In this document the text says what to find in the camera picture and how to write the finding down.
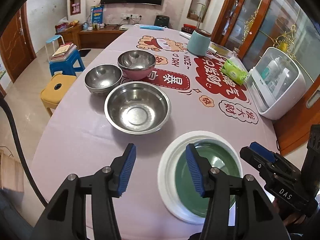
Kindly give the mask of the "green plate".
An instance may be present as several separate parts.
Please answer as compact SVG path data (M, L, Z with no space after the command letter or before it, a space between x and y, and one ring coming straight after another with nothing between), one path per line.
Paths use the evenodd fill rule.
M209 193L214 189L209 171L216 167L225 174L240 177L242 172L232 154L212 140L188 143L175 171L176 190L183 206L192 214L204 218Z

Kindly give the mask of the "white paper plate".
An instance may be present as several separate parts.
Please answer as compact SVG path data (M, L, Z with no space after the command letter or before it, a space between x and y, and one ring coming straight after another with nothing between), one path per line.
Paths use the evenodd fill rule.
M229 142L208 131L192 131L175 139L164 151L158 166L158 189L164 205L178 219L202 224L208 199L195 191L185 157L185 148L194 144L200 156L226 174L242 177L239 154Z

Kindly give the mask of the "large steel bowl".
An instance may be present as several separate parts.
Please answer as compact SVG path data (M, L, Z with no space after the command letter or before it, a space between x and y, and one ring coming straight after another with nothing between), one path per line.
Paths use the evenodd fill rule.
M131 81L108 94L104 113L115 129L126 134L145 135L159 131L167 123L171 102L156 85Z

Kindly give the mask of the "small steel bowl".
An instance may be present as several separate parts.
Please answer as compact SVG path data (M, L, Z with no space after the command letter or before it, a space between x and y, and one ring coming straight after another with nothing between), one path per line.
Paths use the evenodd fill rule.
M110 91L120 85L123 71L112 64L101 64L89 70L84 82L94 95L107 96Z

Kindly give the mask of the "pink steel bowl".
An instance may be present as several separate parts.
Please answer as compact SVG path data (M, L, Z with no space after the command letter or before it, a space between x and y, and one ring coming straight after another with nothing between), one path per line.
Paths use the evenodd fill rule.
M153 71L156 58L147 51L129 50L119 55L117 64L127 78L138 81Z

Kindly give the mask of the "white sterilizer box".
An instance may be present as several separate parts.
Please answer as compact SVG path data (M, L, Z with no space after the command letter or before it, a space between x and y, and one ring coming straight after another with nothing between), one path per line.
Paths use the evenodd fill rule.
M274 47L267 48L249 71L246 85L258 113L273 121L284 116L306 92L297 64Z

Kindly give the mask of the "green tissue pack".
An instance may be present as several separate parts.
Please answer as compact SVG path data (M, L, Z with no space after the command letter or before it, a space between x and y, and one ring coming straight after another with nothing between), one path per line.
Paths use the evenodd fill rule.
M248 71L236 56L232 56L224 62L221 72L240 86L247 82Z

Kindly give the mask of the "printed pink tablecloth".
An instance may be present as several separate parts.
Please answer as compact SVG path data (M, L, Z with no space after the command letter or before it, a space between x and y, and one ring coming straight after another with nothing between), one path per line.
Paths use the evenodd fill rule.
M65 94L41 137L31 168L46 200L69 174L92 175L133 143L136 162L126 192L114 201L124 239L187 239L200 224L184 222L165 207L157 173L166 148L197 131L215 133L235 152L256 141L276 150L272 122L261 117L249 91L224 77L224 58L189 53L175 30L134 27L91 63L117 65L138 49L152 53L157 66L143 81L125 80L108 96L92 94L81 74Z

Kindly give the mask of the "yellow plastic stool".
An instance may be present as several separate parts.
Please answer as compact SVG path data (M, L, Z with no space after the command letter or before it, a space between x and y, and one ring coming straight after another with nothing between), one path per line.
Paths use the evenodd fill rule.
M76 76L74 75L57 73L51 78L46 88L41 91L40 99L49 116L52 116L52 109L57 108L75 80Z

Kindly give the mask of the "blue plastic stool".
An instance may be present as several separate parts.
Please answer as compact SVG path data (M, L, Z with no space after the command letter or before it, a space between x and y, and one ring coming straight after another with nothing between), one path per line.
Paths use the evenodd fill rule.
M56 72L62 72L63 75L76 76L76 72L83 72L85 70L85 65L79 51L76 49L63 61L50 61L49 70L51 76L54 76Z

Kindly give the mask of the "teal ceramic jar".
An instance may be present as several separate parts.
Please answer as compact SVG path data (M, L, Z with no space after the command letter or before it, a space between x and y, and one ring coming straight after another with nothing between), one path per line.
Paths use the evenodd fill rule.
M187 50L196 56L205 56L211 42L211 33L195 29L187 44Z

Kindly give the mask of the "stack of books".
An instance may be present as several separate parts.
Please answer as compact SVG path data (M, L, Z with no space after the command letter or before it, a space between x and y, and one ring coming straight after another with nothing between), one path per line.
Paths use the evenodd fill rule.
M50 62L59 62L64 61L71 55L73 51L77 49L77 46L74 43L66 43L61 45L57 51L50 57Z

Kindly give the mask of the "wooden tv cabinet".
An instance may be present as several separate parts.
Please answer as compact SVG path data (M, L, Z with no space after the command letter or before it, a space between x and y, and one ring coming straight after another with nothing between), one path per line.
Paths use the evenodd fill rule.
M82 26L83 24L77 24L56 34L60 34L65 43L73 42L78 49L105 49L125 33L125 30L120 30L119 26L114 24L107 24L96 30L83 30Z

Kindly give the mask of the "wooden door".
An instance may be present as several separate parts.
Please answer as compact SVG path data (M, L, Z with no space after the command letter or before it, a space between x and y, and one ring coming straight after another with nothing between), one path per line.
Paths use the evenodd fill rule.
M27 21L27 4L13 16L1 35L1 57L12 82L36 58Z

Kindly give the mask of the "black air fryer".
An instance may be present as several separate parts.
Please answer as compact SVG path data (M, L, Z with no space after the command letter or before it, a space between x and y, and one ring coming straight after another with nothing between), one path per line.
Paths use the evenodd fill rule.
M166 27L168 28L170 24L170 17L164 15L157 15L155 18L154 25L158 27Z

